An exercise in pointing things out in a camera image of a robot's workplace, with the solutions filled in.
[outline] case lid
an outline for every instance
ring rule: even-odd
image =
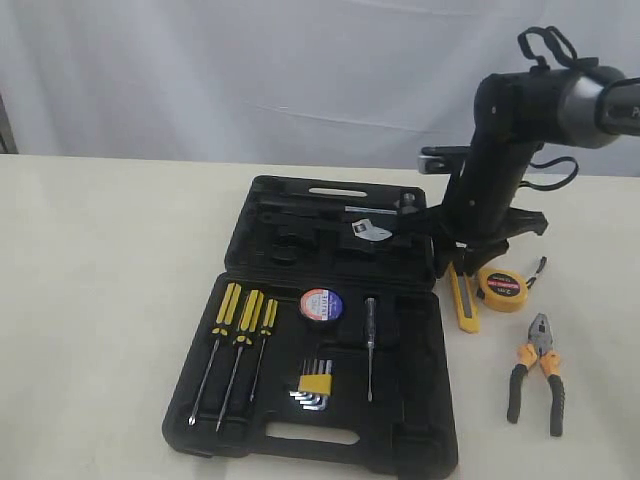
[[[431,238],[396,233],[399,216],[426,208],[417,187],[259,176],[225,266],[259,276],[356,278],[431,288]]]

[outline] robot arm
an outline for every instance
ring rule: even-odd
[[[552,70],[544,57],[534,55],[530,34],[540,35],[564,68]],[[423,219],[433,238],[438,276],[451,261],[471,275],[504,254],[508,238],[544,233],[547,221],[541,212],[510,204],[522,186],[560,188],[577,174],[571,157],[531,164],[545,143],[601,148],[619,135],[640,136],[640,79],[625,79],[619,70],[598,66],[597,58],[578,58],[555,27],[532,27],[519,35],[518,43],[536,65],[528,72],[492,74],[480,83],[470,146],[422,150],[423,173],[451,175],[442,204],[428,209]],[[553,186],[522,181],[530,164],[541,168],[561,161],[576,166],[566,181]]]

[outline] screwdriver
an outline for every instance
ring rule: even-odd
[[[222,408],[220,409],[220,415],[218,415],[218,423],[216,424],[216,432],[220,430],[222,420],[227,413],[227,406],[229,404],[229,397],[231,396],[231,390],[233,389],[233,383],[236,379],[236,373],[238,372],[238,364],[240,363],[240,357],[245,347],[253,345],[251,334],[256,331],[258,325],[258,317],[260,316],[260,308],[264,295],[260,290],[251,290],[247,296],[247,300],[244,304],[244,310],[242,316],[238,322],[238,328],[236,330],[236,337],[233,340],[233,346],[238,347],[238,353],[236,354],[236,361],[233,364],[233,370],[231,370],[231,377],[227,384],[227,391],[224,394],[224,401],[222,402]]]
[[[253,385],[251,386],[251,395],[249,395],[249,403],[253,403],[253,399],[256,396],[256,387],[258,386],[258,377],[260,376],[260,366],[262,365],[262,355],[264,355],[264,346],[267,344],[267,339],[273,333],[273,324],[276,320],[276,311],[278,310],[278,302],[274,299],[269,299],[267,302],[267,309],[264,312],[264,318],[262,319],[262,326],[260,327],[260,336],[262,337],[262,345],[260,345],[260,355],[258,356],[258,364],[256,365],[256,375],[253,377]]]
[[[367,350],[369,350],[369,402],[373,401],[371,389],[371,377],[373,376],[373,350],[376,348],[376,299],[369,297],[364,301],[367,309],[365,336],[367,337]]]
[[[216,337],[216,343],[213,344],[211,356],[209,357],[209,363],[207,363],[207,368],[205,369],[202,381],[200,382],[198,396],[196,397],[196,401],[193,404],[193,409],[191,410],[191,416],[189,417],[189,425],[191,426],[196,424],[196,416],[198,415],[198,408],[200,407],[202,393],[204,392],[204,387],[207,385],[209,371],[211,370],[213,359],[215,358],[218,347],[220,346],[220,341],[229,335],[229,327],[233,323],[233,314],[236,311],[236,306],[238,305],[238,298],[240,298],[241,291],[242,287],[240,285],[238,285],[237,283],[230,283],[229,285],[227,285],[227,290],[224,292],[222,304],[220,305],[218,316],[216,317],[213,330],[211,331],[211,333]]]

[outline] yellow screwdriver handle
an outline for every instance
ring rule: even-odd
[[[278,310],[278,302],[270,298],[267,302],[267,309],[262,317],[262,325],[260,326],[260,335],[271,336],[273,333],[273,324],[276,321],[276,311]]]
[[[256,331],[258,317],[264,301],[264,294],[260,290],[251,290],[244,304],[244,310],[238,323],[237,336],[233,341],[234,345],[253,345],[251,334]]]
[[[222,299],[222,305],[218,310],[218,316],[211,331],[215,335],[227,336],[229,334],[229,327],[233,323],[233,314],[238,306],[238,299],[242,287],[237,283],[230,283],[227,285],[227,290],[224,292],[224,298]]]

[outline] pliers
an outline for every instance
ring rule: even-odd
[[[522,380],[529,369],[540,360],[540,366],[551,386],[551,424],[553,437],[562,436],[562,420],[564,417],[564,386],[560,378],[558,366],[560,356],[552,349],[553,337],[549,328],[549,320],[544,313],[539,313],[529,326],[529,341],[518,348],[518,364],[511,372],[509,382],[509,409],[507,420],[518,423],[520,401],[522,397]]]

